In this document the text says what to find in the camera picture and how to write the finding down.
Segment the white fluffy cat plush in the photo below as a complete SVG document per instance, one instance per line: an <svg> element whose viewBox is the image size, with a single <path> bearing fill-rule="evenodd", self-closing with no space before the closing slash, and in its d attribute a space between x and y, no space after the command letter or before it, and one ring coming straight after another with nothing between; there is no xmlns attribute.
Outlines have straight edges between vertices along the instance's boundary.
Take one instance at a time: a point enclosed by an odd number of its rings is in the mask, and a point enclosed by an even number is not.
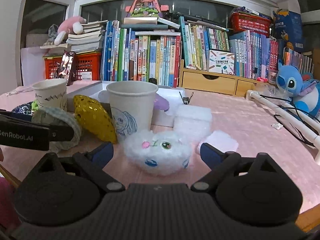
<svg viewBox="0 0 320 240"><path fill-rule="evenodd" d="M124 140L123 149L130 162L156 176L187 168L193 152L185 136L175 131L140 131Z"/></svg>

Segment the red basket on books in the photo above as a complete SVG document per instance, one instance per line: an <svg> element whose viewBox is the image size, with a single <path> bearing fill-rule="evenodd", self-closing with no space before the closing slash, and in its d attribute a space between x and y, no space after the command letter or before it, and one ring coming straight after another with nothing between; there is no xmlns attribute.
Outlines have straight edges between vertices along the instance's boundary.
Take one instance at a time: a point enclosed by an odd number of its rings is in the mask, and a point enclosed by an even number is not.
<svg viewBox="0 0 320 240"><path fill-rule="evenodd" d="M271 20L240 12L234 12L230 16L231 28L235 33L250 30L265 36L270 35Z"/></svg>

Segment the right row of books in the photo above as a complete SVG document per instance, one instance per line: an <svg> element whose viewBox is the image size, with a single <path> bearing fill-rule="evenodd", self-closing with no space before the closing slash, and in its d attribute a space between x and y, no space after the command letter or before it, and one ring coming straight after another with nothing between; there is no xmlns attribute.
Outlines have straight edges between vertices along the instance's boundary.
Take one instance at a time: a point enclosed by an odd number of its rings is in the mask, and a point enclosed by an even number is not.
<svg viewBox="0 0 320 240"><path fill-rule="evenodd" d="M313 73L312 58L289 47L289 42L246 30L228 38L234 54L233 74L261 82L276 83L278 64L292 65L301 74Z"/></svg>

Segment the triangular pink miniature house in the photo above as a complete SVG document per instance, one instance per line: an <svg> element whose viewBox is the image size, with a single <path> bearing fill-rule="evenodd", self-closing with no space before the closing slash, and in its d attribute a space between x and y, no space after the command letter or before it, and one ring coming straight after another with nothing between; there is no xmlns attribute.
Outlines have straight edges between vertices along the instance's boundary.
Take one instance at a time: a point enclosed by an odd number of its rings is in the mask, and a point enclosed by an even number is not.
<svg viewBox="0 0 320 240"><path fill-rule="evenodd" d="M159 0L134 0L129 9L126 8L127 17L163 17L169 11L168 5L161 5Z"/></svg>

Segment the white patterned card box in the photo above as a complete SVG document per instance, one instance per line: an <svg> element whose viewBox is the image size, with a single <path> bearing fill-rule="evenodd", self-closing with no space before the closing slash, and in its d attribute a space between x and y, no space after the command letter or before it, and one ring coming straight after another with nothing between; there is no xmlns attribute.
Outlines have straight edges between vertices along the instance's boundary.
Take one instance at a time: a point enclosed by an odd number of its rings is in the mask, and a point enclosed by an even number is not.
<svg viewBox="0 0 320 240"><path fill-rule="evenodd" d="M207 60L207 70L212 73L235 75L235 56L227 51L210 50Z"/></svg>

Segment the grey-green patterned scrunchie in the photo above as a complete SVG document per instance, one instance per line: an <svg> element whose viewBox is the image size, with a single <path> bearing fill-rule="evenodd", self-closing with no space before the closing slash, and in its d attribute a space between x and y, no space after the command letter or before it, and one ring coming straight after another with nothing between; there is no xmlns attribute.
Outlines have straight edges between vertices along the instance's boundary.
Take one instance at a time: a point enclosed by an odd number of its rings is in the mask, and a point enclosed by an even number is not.
<svg viewBox="0 0 320 240"><path fill-rule="evenodd" d="M62 150L70 150L77 146L80 142L82 135L82 128L78 124L74 115L65 112L60 108L55 107L42 107L39 108L32 116L32 122L36 124L47 124L47 125L60 125L63 130L66 128L72 128L74 135L71 141L57 141L49 143L49 150L54 153L59 153Z"/></svg>

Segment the white shallow tray box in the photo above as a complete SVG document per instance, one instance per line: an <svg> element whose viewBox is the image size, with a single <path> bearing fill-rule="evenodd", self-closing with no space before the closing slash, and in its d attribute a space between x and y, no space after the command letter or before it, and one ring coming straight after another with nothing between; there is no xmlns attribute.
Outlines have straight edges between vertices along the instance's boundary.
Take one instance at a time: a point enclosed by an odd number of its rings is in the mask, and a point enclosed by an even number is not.
<svg viewBox="0 0 320 240"><path fill-rule="evenodd" d="M73 98L76 95L85 95L98 100L101 105L111 114L111 107L106 87L110 81L76 81L72 87L77 87L73 92L67 93L67 110L74 112ZM159 86L153 108L152 125L172 127L176 110L183 105L185 97L184 88L171 88Z"/></svg>

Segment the green scrunchie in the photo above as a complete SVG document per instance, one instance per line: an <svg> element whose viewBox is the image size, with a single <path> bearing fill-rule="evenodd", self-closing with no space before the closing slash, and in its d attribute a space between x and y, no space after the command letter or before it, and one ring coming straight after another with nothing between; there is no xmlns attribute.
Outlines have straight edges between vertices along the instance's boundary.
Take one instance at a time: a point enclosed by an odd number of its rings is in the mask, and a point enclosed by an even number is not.
<svg viewBox="0 0 320 240"><path fill-rule="evenodd" d="M31 103L31 111L34 113L34 112L36 112L38 109L39 109L39 106L38 106L38 104L37 104L37 100L34 100L34 101Z"/></svg>

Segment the pale pink soft pad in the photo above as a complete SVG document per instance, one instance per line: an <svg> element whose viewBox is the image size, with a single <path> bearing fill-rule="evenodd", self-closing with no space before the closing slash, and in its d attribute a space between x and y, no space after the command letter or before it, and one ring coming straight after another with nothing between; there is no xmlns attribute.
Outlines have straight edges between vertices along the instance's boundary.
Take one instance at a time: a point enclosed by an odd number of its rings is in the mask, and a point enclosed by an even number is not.
<svg viewBox="0 0 320 240"><path fill-rule="evenodd" d="M211 135L200 141L196 148L197 154L200 154L200 148L203 143L208 143L223 153L236 152L239 146L239 143L235 139L221 130L215 130Z"/></svg>

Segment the navy floral fabric pouch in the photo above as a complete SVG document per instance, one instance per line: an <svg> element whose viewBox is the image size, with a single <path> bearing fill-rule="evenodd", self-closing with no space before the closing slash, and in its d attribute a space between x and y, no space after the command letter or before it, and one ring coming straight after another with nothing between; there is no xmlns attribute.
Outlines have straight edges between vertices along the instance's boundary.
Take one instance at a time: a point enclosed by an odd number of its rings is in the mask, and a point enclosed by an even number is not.
<svg viewBox="0 0 320 240"><path fill-rule="evenodd" d="M32 115L33 114L32 104L33 104L33 102L21 104L21 105L15 107L12 110L12 112L18 113L18 114L24 114L24 115Z"/></svg>

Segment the red plastic crate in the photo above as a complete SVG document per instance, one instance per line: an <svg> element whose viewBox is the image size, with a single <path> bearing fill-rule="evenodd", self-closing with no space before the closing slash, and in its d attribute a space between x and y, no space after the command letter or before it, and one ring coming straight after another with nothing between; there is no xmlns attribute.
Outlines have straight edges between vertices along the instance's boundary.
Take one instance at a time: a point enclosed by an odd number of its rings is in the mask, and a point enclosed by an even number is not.
<svg viewBox="0 0 320 240"><path fill-rule="evenodd" d="M62 62L62 56L43 57L46 67L46 79L53 79L57 68ZM91 52L84 54L76 54L75 63L75 79L87 80L87 77L82 77L84 72L91 73L91 80L100 80L101 53Z"/></svg>

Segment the wooden drawer organizer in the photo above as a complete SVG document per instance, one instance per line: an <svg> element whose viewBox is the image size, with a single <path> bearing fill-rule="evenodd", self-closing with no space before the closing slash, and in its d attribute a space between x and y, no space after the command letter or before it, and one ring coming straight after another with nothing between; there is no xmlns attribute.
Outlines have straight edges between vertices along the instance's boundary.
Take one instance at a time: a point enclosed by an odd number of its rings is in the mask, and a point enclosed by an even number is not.
<svg viewBox="0 0 320 240"><path fill-rule="evenodd" d="M181 68L179 86L186 89L245 97L248 90L255 90L261 82L234 75Z"/></svg>

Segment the blue cardboard box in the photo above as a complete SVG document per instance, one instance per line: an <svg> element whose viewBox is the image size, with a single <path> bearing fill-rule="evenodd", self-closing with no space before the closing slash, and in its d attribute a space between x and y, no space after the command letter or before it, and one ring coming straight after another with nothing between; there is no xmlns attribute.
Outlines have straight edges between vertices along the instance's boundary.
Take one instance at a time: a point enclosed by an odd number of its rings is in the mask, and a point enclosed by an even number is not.
<svg viewBox="0 0 320 240"><path fill-rule="evenodd" d="M277 39L296 52L304 50L301 15L287 9L273 11L274 31Z"/></svg>

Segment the pink bunny plush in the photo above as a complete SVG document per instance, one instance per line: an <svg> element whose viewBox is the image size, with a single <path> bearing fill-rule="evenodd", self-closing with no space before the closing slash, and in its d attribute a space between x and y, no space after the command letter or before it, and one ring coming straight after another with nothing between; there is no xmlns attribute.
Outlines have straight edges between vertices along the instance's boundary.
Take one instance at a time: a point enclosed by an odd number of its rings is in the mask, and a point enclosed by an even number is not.
<svg viewBox="0 0 320 240"><path fill-rule="evenodd" d="M86 19L81 16L73 16L64 20L57 30L54 45L60 45L68 34L81 34L84 30L82 25L86 22Z"/></svg>

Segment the white fluffy sponge block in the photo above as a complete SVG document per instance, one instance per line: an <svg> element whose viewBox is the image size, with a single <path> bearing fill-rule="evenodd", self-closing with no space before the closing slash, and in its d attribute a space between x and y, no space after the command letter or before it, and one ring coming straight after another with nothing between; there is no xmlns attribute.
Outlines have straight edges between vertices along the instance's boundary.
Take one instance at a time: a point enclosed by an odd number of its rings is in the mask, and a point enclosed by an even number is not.
<svg viewBox="0 0 320 240"><path fill-rule="evenodd" d="M212 121L210 108L180 105L175 113L173 130L191 141L201 141L212 133Z"/></svg>

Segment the stack of horizontal books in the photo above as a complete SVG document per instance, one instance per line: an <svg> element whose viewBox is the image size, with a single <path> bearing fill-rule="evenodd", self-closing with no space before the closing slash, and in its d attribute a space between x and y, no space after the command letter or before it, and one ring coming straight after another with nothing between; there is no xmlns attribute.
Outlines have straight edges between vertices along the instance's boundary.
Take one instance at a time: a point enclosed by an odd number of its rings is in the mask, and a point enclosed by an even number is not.
<svg viewBox="0 0 320 240"><path fill-rule="evenodd" d="M86 22L81 34L68 34L58 45L40 46L41 49L64 50L75 53L102 50L107 21Z"/></svg>

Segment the paper cup with bunny drawing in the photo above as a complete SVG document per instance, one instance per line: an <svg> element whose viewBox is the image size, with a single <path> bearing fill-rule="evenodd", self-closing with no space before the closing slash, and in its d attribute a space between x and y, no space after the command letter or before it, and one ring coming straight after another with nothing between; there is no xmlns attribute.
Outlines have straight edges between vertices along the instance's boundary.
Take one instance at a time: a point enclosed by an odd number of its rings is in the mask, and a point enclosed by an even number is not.
<svg viewBox="0 0 320 240"><path fill-rule="evenodd" d="M39 108L54 107L67 111L67 80L46 79L32 86Z"/></svg>

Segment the black binder clip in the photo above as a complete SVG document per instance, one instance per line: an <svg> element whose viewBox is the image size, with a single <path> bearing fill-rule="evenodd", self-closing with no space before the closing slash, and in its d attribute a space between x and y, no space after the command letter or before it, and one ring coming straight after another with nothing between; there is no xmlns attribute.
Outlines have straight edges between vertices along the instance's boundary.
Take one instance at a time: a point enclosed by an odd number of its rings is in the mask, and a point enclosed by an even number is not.
<svg viewBox="0 0 320 240"><path fill-rule="evenodd" d="M194 92L191 93L190 96L182 96L181 92L179 92L180 97L184 105L189 105L191 98L193 97Z"/></svg>

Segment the gold sequin soft toy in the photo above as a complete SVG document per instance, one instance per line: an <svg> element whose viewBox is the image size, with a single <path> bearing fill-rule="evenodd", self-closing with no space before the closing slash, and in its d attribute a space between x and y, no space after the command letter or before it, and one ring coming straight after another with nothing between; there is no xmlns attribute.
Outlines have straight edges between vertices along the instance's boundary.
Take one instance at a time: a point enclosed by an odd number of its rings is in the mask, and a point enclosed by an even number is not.
<svg viewBox="0 0 320 240"><path fill-rule="evenodd" d="M82 128L101 141L113 144L118 142L112 119L99 101L85 95L76 95L73 97L73 106L75 118Z"/></svg>

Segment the blue Stitch plush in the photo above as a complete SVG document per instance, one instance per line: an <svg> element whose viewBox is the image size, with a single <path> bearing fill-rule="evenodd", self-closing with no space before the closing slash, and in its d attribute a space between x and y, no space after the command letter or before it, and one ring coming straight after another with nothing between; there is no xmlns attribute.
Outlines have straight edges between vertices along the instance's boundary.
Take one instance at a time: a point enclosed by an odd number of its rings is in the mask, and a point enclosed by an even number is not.
<svg viewBox="0 0 320 240"><path fill-rule="evenodd" d="M319 113L319 80L311 73L300 74L297 67L278 63L277 87L286 91L297 109L316 117Z"/></svg>

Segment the paper cup with fish drawing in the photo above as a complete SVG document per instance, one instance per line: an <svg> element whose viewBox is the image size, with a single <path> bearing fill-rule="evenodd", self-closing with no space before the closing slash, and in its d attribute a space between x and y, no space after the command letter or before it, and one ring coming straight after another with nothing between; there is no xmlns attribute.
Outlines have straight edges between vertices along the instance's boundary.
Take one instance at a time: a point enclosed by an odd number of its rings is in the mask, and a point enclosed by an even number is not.
<svg viewBox="0 0 320 240"><path fill-rule="evenodd" d="M150 129L157 85L143 81L118 81L106 89L119 142Z"/></svg>

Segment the row of upright books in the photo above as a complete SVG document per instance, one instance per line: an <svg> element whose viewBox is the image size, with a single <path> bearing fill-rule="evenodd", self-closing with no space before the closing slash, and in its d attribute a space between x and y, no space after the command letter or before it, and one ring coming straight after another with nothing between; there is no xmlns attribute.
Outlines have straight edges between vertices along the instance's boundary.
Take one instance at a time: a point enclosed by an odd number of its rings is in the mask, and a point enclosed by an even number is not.
<svg viewBox="0 0 320 240"><path fill-rule="evenodd" d="M101 81L145 81L177 87L181 68L207 70L210 50L229 51L228 29L176 15L178 23L148 18L107 21L102 46Z"/></svg>

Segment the grey cloth toy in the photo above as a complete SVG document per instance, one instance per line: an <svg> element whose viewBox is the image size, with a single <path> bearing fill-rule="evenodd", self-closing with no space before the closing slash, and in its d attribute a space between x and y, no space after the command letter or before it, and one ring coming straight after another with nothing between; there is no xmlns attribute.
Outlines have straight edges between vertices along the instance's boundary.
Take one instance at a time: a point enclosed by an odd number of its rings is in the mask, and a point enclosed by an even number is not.
<svg viewBox="0 0 320 240"><path fill-rule="evenodd" d="M58 26L55 24L52 24L49 29L48 29L48 38L46 40L46 42L43 44L44 46L48 46L48 45L53 45L54 41L57 37L57 31L58 31Z"/></svg>

